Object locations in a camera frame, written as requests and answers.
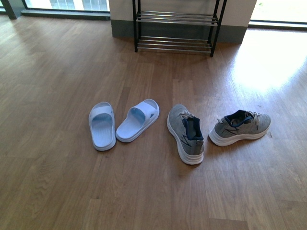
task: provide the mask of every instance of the white wall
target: white wall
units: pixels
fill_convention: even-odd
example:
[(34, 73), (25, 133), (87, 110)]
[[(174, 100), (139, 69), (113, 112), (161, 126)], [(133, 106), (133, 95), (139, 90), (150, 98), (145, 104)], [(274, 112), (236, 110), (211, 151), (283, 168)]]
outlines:
[[(247, 27), (256, 1), (228, 0), (222, 24)], [(211, 13), (215, 0), (141, 0), (141, 3), (142, 10), (148, 11)], [(132, 0), (109, 0), (109, 4), (111, 20), (133, 20)]]

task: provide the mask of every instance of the slide sandal strap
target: slide sandal strap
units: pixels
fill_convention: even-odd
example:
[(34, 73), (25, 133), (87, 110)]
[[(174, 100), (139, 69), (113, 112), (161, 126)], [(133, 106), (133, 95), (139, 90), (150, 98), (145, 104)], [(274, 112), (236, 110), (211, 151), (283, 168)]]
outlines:
[(90, 119), (93, 120), (99, 114), (109, 114), (110, 116), (113, 116), (112, 107), (102, 106), (102, 107), (93, 109), (90, 114)]
[(141, 112), (144, 113), (145, 115), (145, 122), (147, 122), (152, 117), (152, 115), (154, 115), (157, 111), (154, 107), (152, 107), (146, 102), (141, 102), (136, 106), (132, 107), (131, 109), (141, 110)]

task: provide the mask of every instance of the baseboard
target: baseboard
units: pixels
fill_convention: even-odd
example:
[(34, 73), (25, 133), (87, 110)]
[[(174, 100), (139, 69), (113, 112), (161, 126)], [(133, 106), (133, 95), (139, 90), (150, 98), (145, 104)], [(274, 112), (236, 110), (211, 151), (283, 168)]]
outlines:
[[(133, 37), (133, 21), (111, 20), (114, 37)], [(143, 23), (143, 36), (208, 39), (208, 26), (167, 23)], [(218, 42), (242, 43), (247, 27), (222, 25)]]
[(31, 16), (31, 17), (48, 17), (48, 18), (110, 20), (110, 13), (78, 12), (78, 11), (23, 10), (22, 15)]

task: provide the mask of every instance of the metal rod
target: metal rod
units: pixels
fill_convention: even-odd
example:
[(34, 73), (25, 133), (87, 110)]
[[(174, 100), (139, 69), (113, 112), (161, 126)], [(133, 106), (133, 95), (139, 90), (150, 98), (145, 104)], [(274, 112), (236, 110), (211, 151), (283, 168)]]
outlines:
[(205, 46), (182, 46), (182, 45), (165, 45), (165, 44), (151, 44), (151, 43), (139, 43), (139, 46), (172, 46), (172, 47), (188, 47), (188, 48), (203, 48), (203, 49), (211, 49), (211, 47)]
[(217, 26), (216, 33), (215, 33), (215, 37), (214, 37), (213, 46), (212, 46), (212, 48), (211, 48), (211, 54), (210, 54), (211, 57), (213, 57), (213, 54), (214, 54), (214, 51), (215, 51), (216, 42), (217, 42), (217, 37), (218, 37), (219, 32), (220, 32), (221, 22), (222, 22), (222, 19), (223, 19), (223, 15), (224, 15), (226, 3), (227, 3), (227, 0), (224, 0), (224, 1), (223, 1), (223, 6), (222, 6), (222, 10), (221, 10), (220, 20), (219, 20), (219, 22), (218, 22), (218, 26)]
[(135, 0), (132, 0), (132, 8), (133, 8), (133, 34), (134, 34), (134, 52), (138, 52), (138, 39), (136, 32), (136, 9), (135, 9)]
[(166, 49), (166, 48), (151, 48), (151, 47), (139, 47), (139, 49), (172, 50), (172, 51), (197, 52), (197, 53), (207, 53), (207, 54), (210, 53), (210, 51), (188, 50), (188, 49)]
[[(163, 22), (163, 21), (146, 21), (146, 20), (141, 20), (141, 21), (139, 21), (139, 20), (137, 20), (137, 22), (138, 23), (174, 23), (174, 24), (187, 24), (187, 23), (182, 23), (182, 22)], [(211, 22), (207, 22), (207, 23), (205, 23), (205, 22), (198, 22), (198, 23), (201, 23), (201, 24), (211, 24)]]
[(196, 42), (174, 42), (174, 41), (159, 41), (159, 40), (139, 40), (140, 42), (161, 42), (161, 43), (176, 43), (176, 44), (195, 44), (195, 45), (207, 45), (208, 43), (196, 43)]
[(168, 15), (168, 14), (143, 14), (140, 13), (140, 16), (160, 16), (160, 17), (174, 17), (174, 18), (196, 18), (196, 19), (212, 19), (212, 16), (202, 15), (202, 17), (195, 17), (189, 14), (183, 14), (185, 16), (180, 15)]
[[(138, 14), (140, 13), (141, 13), (141, 0), (138, 0)], [(138, 40), (139, 40), (142, 35), (142, 23), (138, 24), (138, 28), (139, 28)]]
[(142, 38), (161, 38), (161, 39), (172, 39), (172, 40), (186, 40), (186, 41), (207, 41), (203, 39), (187, 39), (187, 38), (174, 38), (174, 37), (152, 37), (152, 36), (143, 36)]
[(137, 16), (138, 19), (150, 19), (150, 20), (167, 20), (167, 21), (180, 21), (180, 22), (196, 22), (196, 23), (212, 23), (217, 21), (213, 21), (214, 19), (211, 20), (186, 20), (186, 19), (177, 19), (177, 18), (148, 18), (148, 17), (140, 17)]
[(141, 11), (141, 13), (168, 13), (168, 14), (200, 15), (200, 16), (213, 16), (214, 15), (214, 14), (175, 13), (175, 12), (160, 12), (160, 11)]

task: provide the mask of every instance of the black shoe rack frame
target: black shoe rack frame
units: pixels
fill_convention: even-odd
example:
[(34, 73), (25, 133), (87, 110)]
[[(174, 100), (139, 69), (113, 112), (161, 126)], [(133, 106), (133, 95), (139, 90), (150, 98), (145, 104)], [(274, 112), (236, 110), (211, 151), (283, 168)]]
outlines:
[[(216, 0), (213, 14), (142, 11), (141, 0), (137, 0), (137, 2), (136, 0), (132, 0), (135, 52), (138, 52), (139, 49), (151, 49), (164, 51), (196, 52), (202, 54), (210, 54), (210, 56), (213, 57), (227, 0), (223, 0), (222, 2), (223, 4), (221, 13), (218, 17), (217, 11), (220, 5), (220, 0)], [(142, 23), (204, 25), (209, 26), (210, 30), (207, 40), (142, 36)]]

